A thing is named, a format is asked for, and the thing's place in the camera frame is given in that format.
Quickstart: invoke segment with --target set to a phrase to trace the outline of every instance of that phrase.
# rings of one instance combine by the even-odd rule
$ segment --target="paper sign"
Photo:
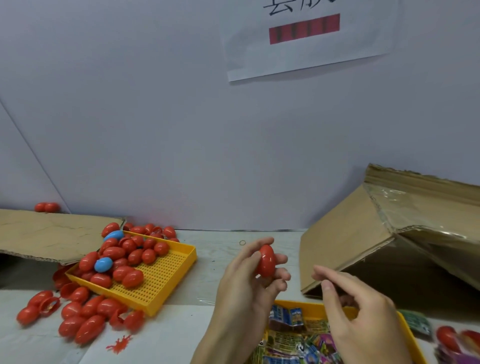
[[[387,53],[397,8],[398,0],[227,0],[228,80]]]

